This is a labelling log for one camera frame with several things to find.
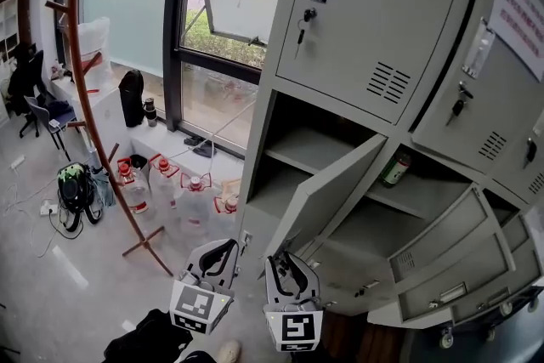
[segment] black pants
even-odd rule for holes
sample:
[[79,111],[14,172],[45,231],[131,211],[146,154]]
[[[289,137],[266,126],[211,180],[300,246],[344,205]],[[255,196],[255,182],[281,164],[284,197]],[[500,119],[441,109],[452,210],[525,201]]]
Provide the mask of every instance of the black pants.
[[210,357],[210,354],[204,351],[195,351],[187,355],[187,358],[183,361],[187,363],[216,363],[216,361]]

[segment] white shoe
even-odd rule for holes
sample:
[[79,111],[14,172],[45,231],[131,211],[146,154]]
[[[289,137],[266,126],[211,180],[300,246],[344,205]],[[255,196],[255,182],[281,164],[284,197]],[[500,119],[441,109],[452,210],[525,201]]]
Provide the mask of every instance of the white shoe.
[[236,363],[240,358],[241,343],[237,340],[230,340],[224,343],[218,353],[217,363]]

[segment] black backpack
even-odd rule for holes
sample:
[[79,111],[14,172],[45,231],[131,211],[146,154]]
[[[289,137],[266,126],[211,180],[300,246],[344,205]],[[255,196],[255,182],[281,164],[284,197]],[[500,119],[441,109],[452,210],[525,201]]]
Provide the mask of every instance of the black backpack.
[[129,71],[119,83],[119,92],[121,93],[125,124],[128,128],[138,126],[144,119],[144,106],[142,105],[144,78],[142,73],[139,70]]

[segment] locker vent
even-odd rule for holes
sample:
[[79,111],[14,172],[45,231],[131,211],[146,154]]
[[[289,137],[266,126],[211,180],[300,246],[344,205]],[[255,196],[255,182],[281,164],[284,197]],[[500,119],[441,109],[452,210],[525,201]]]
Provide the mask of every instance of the locker vent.
[[538,194],[538,191],[544,187],[544,173],[539,173],[533,182],[529,185],[529,190],[533,194]]
[[378,62],[366,90],[397,105],[402,99],[409,81],[410,76]]
[[405,274],[416,268],[416,263],[411,256],[411,252],[403,252],[397,257],[397,268],[401,274]]
[[487,157],[490,161],[494,161],[499,153],[504,148],[506,140],[497,132],[492,132],[489,138],[484,142],[482,148],[479,149],[478,153],[482,156]]

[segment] coat rack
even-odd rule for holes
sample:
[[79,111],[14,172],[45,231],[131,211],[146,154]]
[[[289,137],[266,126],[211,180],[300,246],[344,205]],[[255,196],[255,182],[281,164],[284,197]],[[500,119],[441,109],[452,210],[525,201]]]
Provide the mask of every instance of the coat rack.
[[150,245],[150,240],[164,231],[164,226],[161,226],[157,230],[151,232],[149,236],[145,237],[144,233],[138,226],[138,223],[136,223],[136,220],[134,219],[134,216],[130,212],[130,209],[128,208],[128,204],[125,201],[124,197],[122,196],[121,189],[119,188],[119,184],[115,177],[113,176],[113,172],[111,171],[110,162],[108,160],[108,156],[104,152],[104,146],[102,145],[102,141],[100,140],[98,129],[96,128],[96,123],[94,122],[93,117],[93,111],[91,109],[91,105],[88,101],[88,93],[87,93],[87,86],[85,85],[85,75],[88,73],[88,71],[93,67],[94,64],[101,58],[101,54],[97,53],[89,62],[87,65],[85,65],[85,68],[82,66],[82,58],[81,58],[81,51],[79,48],[79,35],[78,35],[78,11],[77,11],[77,5],[79,4],[78,0],[68,0],[67,5],[61,5],[59,3],[47,1],[45,3],[45,6],[48,8],[51,8],[55,11],[58,11],[62,14],[66,14],[66,18],[68,21],[67,26],[67,32],[68,32],[68,45],[70,46],[70,52],[71,52],[71,58],[72,58],[72,67],[73,67],[73,73],[74,73],[74,80],[76,81],[76,87],[77,87],[77,94],[79,95],[79,99],[82,103],[82,109],[83,109],[83,115],[85,116],[85,122],[77,122],[74,123],[74,125],[83,125],[88,130],[88,133],[91,137],[91,140],[94,142],[94,146],[96,147],[96,151],[98,152],[100,162],[102,163],[102,166],[104,169],[108,172],[111,187],[113,188],[113,191],[115,192],[115,195],[117,197],[117,200],[119,201],[119,204],[122,207],[123,212],[125,212],[125,215],[127,215],[127,219],[130,222],[130,224],[133,226],[134,231],[136,232],[136,235],[138,235],[139,242],[129,248],[126,252],[122,254],[123,257],[127,256],[129,253],[134,251],[135,249],[139,247],[145,248],[147,251],[151,253],[153,258],[158,262],[158,264],[170,275],[173,276],[172,272],[168,267],[162,262],[162,260],[157,256],[156,252],[153,250],[152,246]]

